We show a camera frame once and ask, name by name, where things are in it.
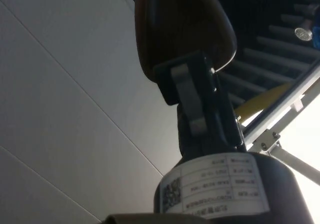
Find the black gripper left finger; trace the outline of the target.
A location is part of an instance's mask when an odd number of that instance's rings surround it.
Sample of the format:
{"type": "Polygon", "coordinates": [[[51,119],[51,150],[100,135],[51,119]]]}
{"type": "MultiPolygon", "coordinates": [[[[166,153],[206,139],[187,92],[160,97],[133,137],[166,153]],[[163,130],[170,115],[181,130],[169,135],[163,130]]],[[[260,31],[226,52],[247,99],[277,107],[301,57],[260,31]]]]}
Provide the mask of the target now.
{"type": "Polygon", "coordinates": [[[165,102],[177,105],[178,144],[182,156],[208,131],[199,91],[205,70],[205,58],[176,58],[154,67],[155,80],[165,102]]]}

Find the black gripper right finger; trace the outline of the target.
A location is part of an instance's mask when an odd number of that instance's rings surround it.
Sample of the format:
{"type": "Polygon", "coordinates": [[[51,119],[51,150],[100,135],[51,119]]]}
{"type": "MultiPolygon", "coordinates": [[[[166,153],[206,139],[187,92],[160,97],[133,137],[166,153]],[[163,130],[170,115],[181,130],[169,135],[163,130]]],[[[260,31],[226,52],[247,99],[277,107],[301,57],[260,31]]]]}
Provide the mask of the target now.
{"type": "Polygon", "coordinates": [[[206,131],[200,136],[205,154],[246,152],[244,136],[227,91],[204,52],[195,52],[188,62],[192,82],[200,99],[206,131]]]}

